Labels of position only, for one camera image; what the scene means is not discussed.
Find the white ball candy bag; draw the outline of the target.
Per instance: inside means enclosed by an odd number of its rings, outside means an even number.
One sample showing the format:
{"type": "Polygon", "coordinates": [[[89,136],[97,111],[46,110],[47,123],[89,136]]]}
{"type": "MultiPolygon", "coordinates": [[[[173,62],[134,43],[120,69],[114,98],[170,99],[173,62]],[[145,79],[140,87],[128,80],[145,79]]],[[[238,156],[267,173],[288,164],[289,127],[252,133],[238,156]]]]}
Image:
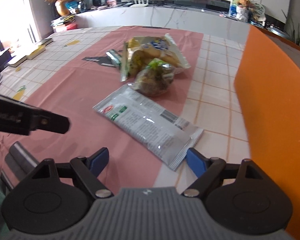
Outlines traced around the white ball candy bag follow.
{"type": "Polygon", "coordinates": [[[175,171],[204,130],[123,85],[93,110],[113,122],[175,171]]]}

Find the green seaweed snack bag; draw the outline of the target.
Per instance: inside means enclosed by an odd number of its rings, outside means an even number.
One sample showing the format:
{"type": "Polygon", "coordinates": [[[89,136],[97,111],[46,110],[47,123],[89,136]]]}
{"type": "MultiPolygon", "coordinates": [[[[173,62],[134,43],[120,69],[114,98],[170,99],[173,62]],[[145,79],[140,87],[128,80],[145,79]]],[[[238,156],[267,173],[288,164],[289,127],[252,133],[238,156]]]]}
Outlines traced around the green seaweed snack bag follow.
{"type": "Polygon", "coordinates": [[[159,96],[168,91],[174,80],[176,68],[161,59],[154,58],[140,71],[131,89],[144,96],[159,96]]]}

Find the green sausage stick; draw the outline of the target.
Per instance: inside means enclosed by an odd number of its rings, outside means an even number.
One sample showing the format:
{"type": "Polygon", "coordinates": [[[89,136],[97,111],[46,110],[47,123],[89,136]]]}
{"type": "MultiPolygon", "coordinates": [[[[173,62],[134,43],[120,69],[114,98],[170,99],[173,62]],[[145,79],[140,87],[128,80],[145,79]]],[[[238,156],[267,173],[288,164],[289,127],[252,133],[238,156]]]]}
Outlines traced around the green sausage stick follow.
{"type": "Polygon", "coordinates": [[[106,52],[107,57],[110,59],[112,64],[120,69],[122,63],[122,56],[115,50],[111,49],[106,52]]]}

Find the yellow potato chips bag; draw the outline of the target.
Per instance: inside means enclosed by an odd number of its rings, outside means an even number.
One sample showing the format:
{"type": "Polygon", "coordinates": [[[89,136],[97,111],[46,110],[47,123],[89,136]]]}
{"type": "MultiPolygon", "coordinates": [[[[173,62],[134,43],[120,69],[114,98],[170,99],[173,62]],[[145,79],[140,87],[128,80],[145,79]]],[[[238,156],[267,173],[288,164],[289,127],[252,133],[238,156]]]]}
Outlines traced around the yellow potato chips bag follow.
{"type": "Polygon", "coordinates": [[[123,43],[121,81],[136,77],[153,59],[170,64],[177,69],[177,73],[191,67],[170,34],[159,37],[135,36],[123,43]]]}

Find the black book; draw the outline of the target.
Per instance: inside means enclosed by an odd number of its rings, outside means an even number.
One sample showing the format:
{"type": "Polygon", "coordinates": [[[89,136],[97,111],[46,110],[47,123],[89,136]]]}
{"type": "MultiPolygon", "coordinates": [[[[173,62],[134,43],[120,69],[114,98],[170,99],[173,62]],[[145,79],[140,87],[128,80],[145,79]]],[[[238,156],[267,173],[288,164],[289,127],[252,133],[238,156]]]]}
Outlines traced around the black book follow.
{"type": "Polygon", "coordinates": [[[24,61],[26,61],[26,53],[29,50],[32,50],[33,47],[36,48],[39,45],[45,45],[47,46],[48,44],[51,44],[53,42],[53,38],[45,38],[37,43],[29,44],[28,46],[25,46],[23,48],[18,49],[17,51],[14,52],[12,59],[8,61],[7,65],[9,67],[17,67],[24,61]]]}

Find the yellow tissue pack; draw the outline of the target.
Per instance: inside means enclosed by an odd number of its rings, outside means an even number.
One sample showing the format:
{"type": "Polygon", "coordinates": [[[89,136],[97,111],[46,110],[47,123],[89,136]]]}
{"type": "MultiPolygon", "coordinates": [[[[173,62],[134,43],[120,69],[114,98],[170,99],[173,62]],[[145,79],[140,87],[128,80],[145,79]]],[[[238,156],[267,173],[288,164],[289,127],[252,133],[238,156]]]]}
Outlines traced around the yellow tissue pack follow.
{"type": "Polygon", "coordinates": [[[36,48],[33,47],[32,50],[29,50],[26,53],[26,59],[27,60],[32,60],[35,57],[37,57],[38,55],[40,55],[41,53],[43,53],[44,51],[46,51],[45,45],[39,45],[36,48]]]}

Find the pink table runner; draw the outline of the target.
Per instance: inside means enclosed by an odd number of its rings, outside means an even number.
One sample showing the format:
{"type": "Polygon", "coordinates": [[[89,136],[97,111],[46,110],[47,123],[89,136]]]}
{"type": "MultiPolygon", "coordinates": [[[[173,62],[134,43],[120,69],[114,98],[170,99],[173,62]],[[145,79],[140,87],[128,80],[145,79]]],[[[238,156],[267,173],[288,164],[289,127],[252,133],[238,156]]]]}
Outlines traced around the pink table runner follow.
{"type": "Polygon", "coordinates": [[[111,191],[123,187],[173,186],[184,191],[196,176],[187,163],[169,169],[153,153],[93,107],[121,87],[120,72],[113,67],[91,62],[110,49],[121,50],[134,36],[171,35],[190,68],[178,74],[170,90],[155,98],[170,112],[193,121],[195,103],[189,100],[203,35],[177,29],[120,27],[112,31],[100,28],[77,29],[53,35],[53,42],[36,59],[3,72],[0,94],[30,105],[67,116],[71,128],[65,134],[35,131],[30,136],[0,133],[0,173],[16,185],[18,178],[5,162],[10,146],[19,141],[37,160],[53,158],[68,162],[77,156],[89,156],[102,147],[109,150],[110,161],[99,179],[111,191]]]}

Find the orange cardboard box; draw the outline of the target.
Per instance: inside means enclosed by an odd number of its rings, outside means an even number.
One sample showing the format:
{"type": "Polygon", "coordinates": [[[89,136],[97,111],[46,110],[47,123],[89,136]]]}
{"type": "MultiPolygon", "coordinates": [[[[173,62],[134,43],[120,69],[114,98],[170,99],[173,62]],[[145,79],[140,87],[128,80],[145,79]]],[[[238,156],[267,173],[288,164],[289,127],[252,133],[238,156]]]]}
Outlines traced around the orange cardboard box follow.
{"type": "Polygon", "coordinates": [[[250,27],[234,88],[255,163],[288,195],[300,239],[300,47],[250,27]]]}

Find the red box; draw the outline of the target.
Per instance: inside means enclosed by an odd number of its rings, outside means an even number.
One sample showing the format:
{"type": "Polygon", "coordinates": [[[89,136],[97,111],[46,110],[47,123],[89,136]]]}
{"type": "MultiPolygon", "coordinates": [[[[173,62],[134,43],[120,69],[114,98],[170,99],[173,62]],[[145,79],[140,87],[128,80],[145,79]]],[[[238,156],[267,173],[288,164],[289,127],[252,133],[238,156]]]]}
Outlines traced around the red box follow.
{"type": "Polygon", "coordinates": [[[53,27],[53,31],[55,33],[60,33],[60,32],[74,30],[74,29],[77,29],[77,23],[76,22],[67,23],[67,24],[58,25],[58,26],[53,27]]]}

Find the orange vase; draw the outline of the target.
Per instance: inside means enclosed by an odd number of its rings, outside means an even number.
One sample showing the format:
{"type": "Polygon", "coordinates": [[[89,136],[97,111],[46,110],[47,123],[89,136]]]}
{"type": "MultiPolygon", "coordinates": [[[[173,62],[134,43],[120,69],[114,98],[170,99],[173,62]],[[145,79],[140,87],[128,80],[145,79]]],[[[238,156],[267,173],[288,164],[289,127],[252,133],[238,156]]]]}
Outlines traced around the orange vase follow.
{"type": "Polygon", "coordinates": [[[70,15],[70,11],[66,7],[66,3],[72,2],[73,0],[57,0],[55,2],[55,7],[60,16],[68,16],[70,15]]]}

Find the white tv cabinet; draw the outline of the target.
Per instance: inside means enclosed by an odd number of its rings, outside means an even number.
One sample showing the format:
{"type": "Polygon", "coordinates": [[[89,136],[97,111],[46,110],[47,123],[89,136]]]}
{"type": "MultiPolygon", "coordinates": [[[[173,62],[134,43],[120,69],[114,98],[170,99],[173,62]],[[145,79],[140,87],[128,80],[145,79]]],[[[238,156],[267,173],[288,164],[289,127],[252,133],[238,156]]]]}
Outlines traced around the white tv cabinet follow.
{"type": "Polygon", "coordinates": [[[119,7],[76,15],[79,28],[133,26],[180,29],[244,44],[251,25],[217,13],[173,7],[119,7]]]}

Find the potted green plant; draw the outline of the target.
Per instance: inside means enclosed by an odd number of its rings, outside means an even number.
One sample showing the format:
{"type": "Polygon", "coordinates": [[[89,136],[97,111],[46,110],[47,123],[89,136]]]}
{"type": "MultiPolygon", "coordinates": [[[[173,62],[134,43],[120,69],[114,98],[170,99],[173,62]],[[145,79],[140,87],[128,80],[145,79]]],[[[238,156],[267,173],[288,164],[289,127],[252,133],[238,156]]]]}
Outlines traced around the potted green plant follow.
{"type": "Polygon", "coordinates": [[[283,10],[281,11],[286,19],[284,30],[288,35],[288,39],[300,47],[300,23],[295,24],[292,17],[288,16],[283,10]]]}

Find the teddy bear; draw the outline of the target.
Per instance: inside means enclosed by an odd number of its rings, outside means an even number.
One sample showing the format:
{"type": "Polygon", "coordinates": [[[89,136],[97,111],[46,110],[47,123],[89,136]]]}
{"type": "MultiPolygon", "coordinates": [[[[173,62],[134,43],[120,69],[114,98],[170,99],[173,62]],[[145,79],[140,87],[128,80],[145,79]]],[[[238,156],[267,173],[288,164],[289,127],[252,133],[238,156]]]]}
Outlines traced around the teddy bear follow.
{"type": "Polygon", "coordinates": [[[238,0],[236,5],[236,18],[247,23],[249,20],[250,0],[238,0]]]}

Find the white wifi router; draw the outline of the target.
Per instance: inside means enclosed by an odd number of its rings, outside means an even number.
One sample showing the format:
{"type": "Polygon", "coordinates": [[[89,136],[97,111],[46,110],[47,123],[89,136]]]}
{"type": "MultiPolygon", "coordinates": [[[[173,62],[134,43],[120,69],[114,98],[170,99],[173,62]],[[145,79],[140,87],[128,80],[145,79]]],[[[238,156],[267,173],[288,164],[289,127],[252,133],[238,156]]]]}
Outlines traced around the white wifi router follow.
{"type": "Polygon", "coordinates": [[[147,7],[149,0],[133,0],[133,4],[130,7],[147,7]]]}

